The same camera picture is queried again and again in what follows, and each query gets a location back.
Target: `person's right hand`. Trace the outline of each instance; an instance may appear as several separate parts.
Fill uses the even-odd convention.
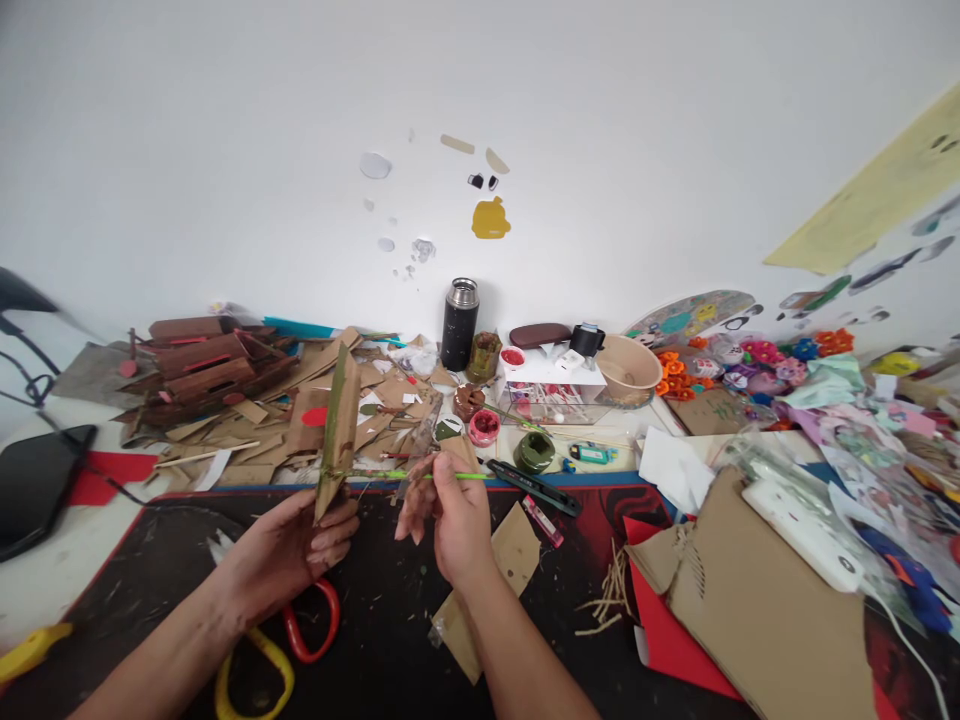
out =
[[[413,534],[419,542],[423,519],[432,511],[437,567],[454,589],[463,591],[497,573],[490,544],[487,489],[483,480],[457,480],[454,473],[469,473],[471,468],[449,452],[426,458],[410,475],[422,478],[431,465],[433,481],[418,480],[416,491],[411,487],[404,499],[395,538],[403,540]]]

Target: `black thermos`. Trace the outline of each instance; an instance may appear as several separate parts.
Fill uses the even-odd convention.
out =
[[[443,311],[443,342],[440,346],[440,362],[447,370],[460,372],[470,362],[470,346],[477,329],[479,310],[477,284],[470,278],[454,280]]]

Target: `red scissors handle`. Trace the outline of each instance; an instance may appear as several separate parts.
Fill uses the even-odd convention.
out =
[[[323,641],[323,645],[315,653],[310,652],[307,644],[303,641],[303,635],[300,634],[300,626],[297,624],[293,607],[289,603],[283,606],[283,622],[287,626],[290,647],[293,648],[293,654],[297,656],[297,659],[307,665],[315,663],[327,654],[327,650],[333,645],[333,641],[337,637],[337,630],[340,628],[340,598],[337,597],[337,591],[326,578],[320,578],[314,583],[314,586],[327,596],[327,603],[330,605],[330,630],[327,631],[327,639]]]

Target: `white cable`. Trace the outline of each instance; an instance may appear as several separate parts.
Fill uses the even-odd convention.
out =
[[[940,706],[940,714],[943,716],[943,720],[950,720],[950,715],[947,713],[947,701],[943,698],[943,690],[940,689],[940,681],[937,680],[937,676],[933,674],[933,671],[930,667],[923,661],[923,658],[920,657],[920,653],[917,652],[916,648],[910,644],[910,641],[907,640],[906,636],[903,634],[903,630],[900,629],[900,623],[897,622],[897,618],[894,617],[893,611],[889,606],[880,599],[879,595],[871,595],[871,597],[876,600],[880,607],[884,609],[887,613],[887,617],[890,618],[890,622],[893,623],[893,629],[897,631],[897,635],[900,637],[900,640],[904,645],[907,646],[907,649],[913,653],[913,656],[917,659],[917,662],[920,663],[920,666],[927,671],[927,675],[930,676],[930,682],[933,683],[933,691],[937,694],[937,705]]]

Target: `black box cutter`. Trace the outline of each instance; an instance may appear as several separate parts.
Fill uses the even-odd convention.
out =
[[[508,465],[507,463],[500,462],[499,460],[488,460],[487,467],[493,470],[494,475],[504,482],[515,485],[521,490],[526,490],[534,497],[538,497],[544,502],[550,503],[560,512],[565,513],[570,517],[577,517],[583,510],[583,508],[580,506],[580,503],[577,502],[576,498],[574,498],[572,495],[567,495],[565,492],[563,492],[563,490],[558,490],[552,485],[547,485],[545,482],[538,480],[532,475],[527,475],[526,473],[521,472],[513,465]]]

